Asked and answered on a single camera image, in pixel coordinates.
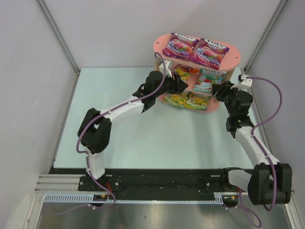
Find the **orange fruits candy bag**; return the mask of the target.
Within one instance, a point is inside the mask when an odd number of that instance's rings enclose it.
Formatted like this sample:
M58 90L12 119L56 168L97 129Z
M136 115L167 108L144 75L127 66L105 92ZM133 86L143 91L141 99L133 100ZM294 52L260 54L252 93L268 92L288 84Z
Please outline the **orange fruits candy bag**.
M187 65L178 64L172 69L172 72L177 73L182 81L187 82L190 75L199 73L199 70Z

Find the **teal mint blossom candy bag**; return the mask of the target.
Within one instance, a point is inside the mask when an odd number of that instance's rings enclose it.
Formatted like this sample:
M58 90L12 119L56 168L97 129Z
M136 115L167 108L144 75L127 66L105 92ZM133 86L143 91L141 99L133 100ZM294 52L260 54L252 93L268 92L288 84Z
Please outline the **teal mint blossom candy bag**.
M211 94L213 84L221 84L225 77L225 73L217 72L207 69L200 70L200 76L196 80L193 90L196 92L202 92Z

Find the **green spring tea candy bag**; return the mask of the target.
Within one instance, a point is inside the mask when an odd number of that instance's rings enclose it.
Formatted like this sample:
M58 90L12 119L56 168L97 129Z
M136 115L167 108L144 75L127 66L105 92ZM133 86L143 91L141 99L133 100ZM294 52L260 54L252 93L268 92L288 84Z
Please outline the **green spring tea candy bag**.
M202 94L195 94L191 92L184 104L184 108L206 111L208 109L208 104L211 100L211 96L205 96Z

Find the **purple berries candy bag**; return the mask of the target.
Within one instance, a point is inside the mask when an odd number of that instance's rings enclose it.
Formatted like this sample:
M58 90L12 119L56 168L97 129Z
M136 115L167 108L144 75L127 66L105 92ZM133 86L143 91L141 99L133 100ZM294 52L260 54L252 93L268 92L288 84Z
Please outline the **purple berries candy bag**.
M171 33L169 42L162 52L169 57L188 60L198 42L199 40L196 38L178 33Z
M219 70L229 47L209 39L201 38L199 45L190 55L189 60L206 67Z

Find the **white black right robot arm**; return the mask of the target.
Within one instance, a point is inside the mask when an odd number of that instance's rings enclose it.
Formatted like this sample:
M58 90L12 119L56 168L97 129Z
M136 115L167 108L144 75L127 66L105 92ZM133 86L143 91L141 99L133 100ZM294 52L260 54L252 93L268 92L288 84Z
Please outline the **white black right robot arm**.
M254 205L287 204L291 199L292 168L281 163L258 139L248 115L253 97L244 89L243 83L230 81L212 85L213 97L224 103L229 115L226 130L242 146L254 167L251 173L243 169L228 171L228 182L247 191Z

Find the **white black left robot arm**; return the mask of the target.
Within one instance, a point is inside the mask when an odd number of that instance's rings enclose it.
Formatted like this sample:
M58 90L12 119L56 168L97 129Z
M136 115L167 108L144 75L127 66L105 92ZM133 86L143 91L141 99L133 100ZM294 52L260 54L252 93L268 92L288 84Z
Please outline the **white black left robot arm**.
M176 73L164 76L160 71L151 71L145 83L125 102L109 110L89 109L78 130L76 145L78 153L86 154L87 173L96 180L104 175L103 151L109 144L114 124L147 111L159 96L180 94L187 87Z

